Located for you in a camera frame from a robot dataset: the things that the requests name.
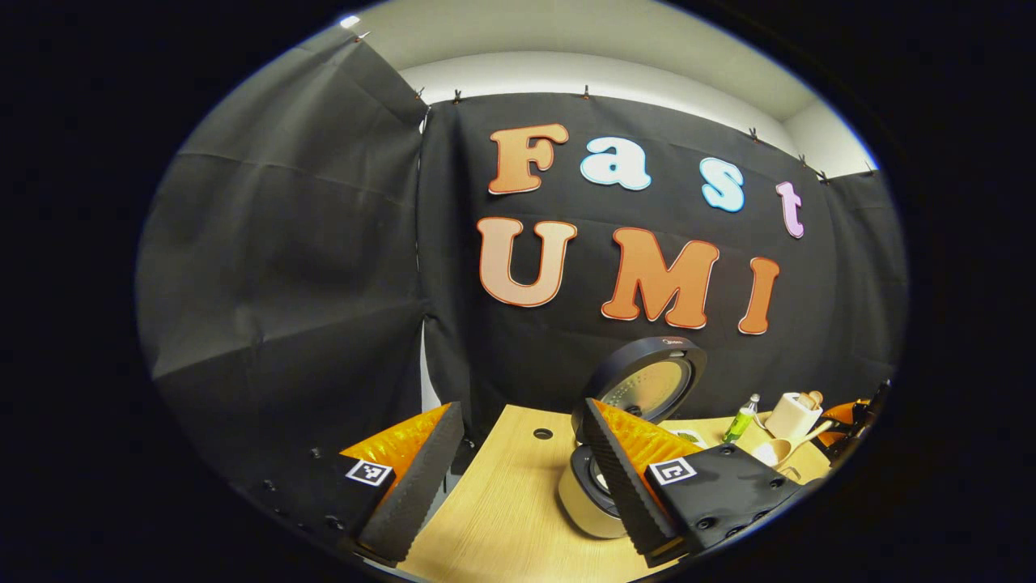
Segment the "wooden spoon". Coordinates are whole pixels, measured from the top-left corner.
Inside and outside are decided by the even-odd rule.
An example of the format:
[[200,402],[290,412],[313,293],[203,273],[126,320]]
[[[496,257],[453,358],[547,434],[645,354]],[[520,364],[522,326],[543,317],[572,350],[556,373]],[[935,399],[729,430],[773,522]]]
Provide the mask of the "wooden spoon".
[[788,461],[789,458],[792,458],[795,450],[799,449],[800,445],[828,431],[832,425],[834,425],[834,420],[828,419],[821,424],[821,427],[795,441],[787,439],[772,439],[770,441],[762,442],[758,447],[751,451],[751,456],[771,468],[780,468],[785,462]]

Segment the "orange letter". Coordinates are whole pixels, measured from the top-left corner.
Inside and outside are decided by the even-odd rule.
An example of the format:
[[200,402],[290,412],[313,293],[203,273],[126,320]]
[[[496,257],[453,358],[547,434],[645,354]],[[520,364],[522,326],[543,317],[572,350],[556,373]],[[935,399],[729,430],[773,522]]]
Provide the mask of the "orange letter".
[[703,328],[706,325],[706,294],[712,265],[719,258],[719,249],[702,240],[691,240],[680,256],[666,268],[662,249],[651,231],[621,228],[613,235],[623,247],[618,279],[611,301],[601,307],[601,314],[613,320],[636,320],[640,311],[633,298],[640,288],[640,299],[648,320],[655,322],[673,296],[677,301],[665,322],[678,328]]
[[522,231],[521,222],[489,216],[477,225],[482,233],[482,258],[479,276],[489,295],[513,307],[533,309],[554,299],[562,287],[565,249],[576,236],[575,225],[555,221],[537,223],[533,229],[543,238],[540,254],[540,275],[536,283],[522,285],[511,279],[511,251],[515,236]]
[[489,139],[496,142],[496,177],[489,182],[489,194],[514,194],[540,187],[542,180],[529,172],[528,163],[536,162],[541,172],[550,168],[554,163],[554,148],[546,140],[536,140],[536,145],[529,147],[528,141],[533,138],[547,138],[562,144],[569,141],[569,130],[560,123],[550,123],[493,132]]
[[748,301],[748,312],[738,323],[743,334],[762,334],[767,331],[767,312],[774,291],[774,280],[780,272],[780,265],[766,257],[755,257],[749,263],[755,281],[752,282],[752,298]]

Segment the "white wall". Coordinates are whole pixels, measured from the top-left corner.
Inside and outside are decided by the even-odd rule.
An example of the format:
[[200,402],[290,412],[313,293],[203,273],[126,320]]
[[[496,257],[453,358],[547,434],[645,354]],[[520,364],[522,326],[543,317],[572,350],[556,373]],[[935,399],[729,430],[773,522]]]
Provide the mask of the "white wall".
[[427,104],[495,93],[578,93],[649,103],[712,119],[748,133],[798,157],[779,121],[718,89],[672,72],[606,57],[574,53],[487,53],[436,61],[399,71]]
[[821,99],[788,118],[784,127],[806,164],[829,177],[866,172],[868,164],[877,168],[853,129]]

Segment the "light blue letter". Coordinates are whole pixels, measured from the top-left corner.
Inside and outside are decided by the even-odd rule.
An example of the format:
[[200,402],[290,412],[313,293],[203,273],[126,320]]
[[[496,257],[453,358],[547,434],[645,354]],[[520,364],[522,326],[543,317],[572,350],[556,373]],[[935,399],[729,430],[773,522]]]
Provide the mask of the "light blue letter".
[[[611,148],[615,153],[601,153]],[[599,184],[617,182],[627,190],[643,190],[651,183],[644,171],[644,150],[630,140],[597,138],[586,144],[586,149],[595,152],[579,165],[587,180]]]
[[737,166],[716,157],[707,157],[701,161],[698,169],[708,182],[701,186],[706,202],[728,212],[741,210],[745,205],[745,193],[741,190],[745,177]]

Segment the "green liquid bottle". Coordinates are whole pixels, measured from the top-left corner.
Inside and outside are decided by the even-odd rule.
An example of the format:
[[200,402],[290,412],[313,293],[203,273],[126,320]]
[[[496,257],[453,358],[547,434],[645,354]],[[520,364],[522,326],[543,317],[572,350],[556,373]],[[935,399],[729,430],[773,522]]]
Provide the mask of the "green liquid bottle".
[[741,438],[741,435],[748,429],[748,425],[752,422],[752,418],[755,417],[758,405],[759,396],[752,395],[748,403],[741,406],[738,414],[733,417],[733,421],[730,424],[730,428],[723,434],[723,443],[733,443]]

